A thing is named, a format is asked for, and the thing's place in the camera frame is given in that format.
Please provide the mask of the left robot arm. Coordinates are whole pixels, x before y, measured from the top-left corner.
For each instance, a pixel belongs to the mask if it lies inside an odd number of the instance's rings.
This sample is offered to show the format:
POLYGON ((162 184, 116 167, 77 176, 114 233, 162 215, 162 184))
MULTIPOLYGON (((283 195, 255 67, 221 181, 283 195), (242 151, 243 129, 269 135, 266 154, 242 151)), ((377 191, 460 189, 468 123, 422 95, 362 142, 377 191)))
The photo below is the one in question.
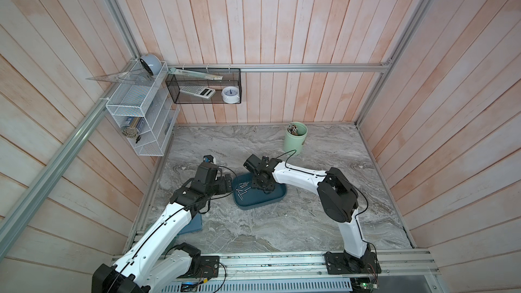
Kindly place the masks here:
POLYGON ((190 244, 171 243, 216 195, 232 191, 232 176, 203 161, 195 176, 178 188, 156 222, 113 265, 102 264, 92 276, 92 292, 159 292, 183 276, 218 275, 217 264, 206 264, 190 244))

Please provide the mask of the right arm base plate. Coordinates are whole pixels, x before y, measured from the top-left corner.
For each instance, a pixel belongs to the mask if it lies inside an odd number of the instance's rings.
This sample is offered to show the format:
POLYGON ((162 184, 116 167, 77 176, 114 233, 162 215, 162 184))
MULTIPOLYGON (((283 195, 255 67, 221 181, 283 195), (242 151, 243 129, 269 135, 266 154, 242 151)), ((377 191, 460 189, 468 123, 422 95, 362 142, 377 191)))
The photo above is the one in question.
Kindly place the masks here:
POLYGON ((326 252, 324 259, 329 275, 378 275, 381 273, 381 266, 377 260, 377 255, 370 250, 367 250, 360 259, 351 256, 347 252, 326 252))

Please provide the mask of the teal plastic storage tray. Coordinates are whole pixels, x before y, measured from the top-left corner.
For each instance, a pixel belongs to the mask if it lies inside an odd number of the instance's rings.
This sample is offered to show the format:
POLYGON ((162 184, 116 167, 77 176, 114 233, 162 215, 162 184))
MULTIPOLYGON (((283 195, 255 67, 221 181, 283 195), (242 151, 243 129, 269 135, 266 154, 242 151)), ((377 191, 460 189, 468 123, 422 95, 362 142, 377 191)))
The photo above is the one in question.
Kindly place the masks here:
POLYGON ((232 182, 233 200, 236 206, 241 210, 251 210, 253 208, 260 208, 282 201, 287 194, 287 187, 285 184, 277 184, 275 190, 271 193, 264 193, 261 190, 252 188, 252 174, 243 174, 238 176, 232 182), (240 200, 236 194, 235 189, 240 183, 249 182, 250 190, 244 195, 244 199, 240 200))

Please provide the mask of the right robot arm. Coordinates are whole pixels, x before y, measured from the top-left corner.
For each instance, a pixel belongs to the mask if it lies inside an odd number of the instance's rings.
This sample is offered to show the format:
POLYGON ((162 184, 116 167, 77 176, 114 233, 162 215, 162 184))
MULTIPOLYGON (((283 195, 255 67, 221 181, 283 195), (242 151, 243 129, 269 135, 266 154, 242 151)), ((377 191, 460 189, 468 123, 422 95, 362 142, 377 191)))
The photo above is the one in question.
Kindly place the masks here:
POLYGON ((381 273, 374 245, 365 240, 358 215, 360 192, 338 168, 326 171, 296 167, 278 158, 251 155, 244 167, 252 174, 252 185, 270 193, 277 184, 287 184, 316 194, 326 215, 339 226, 343 238, 342 253, 327 252, 324 259, 328 274, 381 273))

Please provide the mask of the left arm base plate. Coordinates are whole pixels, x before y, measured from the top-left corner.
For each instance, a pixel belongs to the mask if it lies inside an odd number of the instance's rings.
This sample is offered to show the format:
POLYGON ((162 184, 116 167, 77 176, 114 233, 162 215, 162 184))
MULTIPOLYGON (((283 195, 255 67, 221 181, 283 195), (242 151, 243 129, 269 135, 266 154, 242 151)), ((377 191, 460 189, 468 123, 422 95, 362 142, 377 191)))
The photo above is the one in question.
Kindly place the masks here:
POLYGON ((192 262, 189 270, 183 274, 174 277, 175 279, 189 279, 189 278, 217 278, 219 275, 220 257, 217 255, 201 256, 192 262))

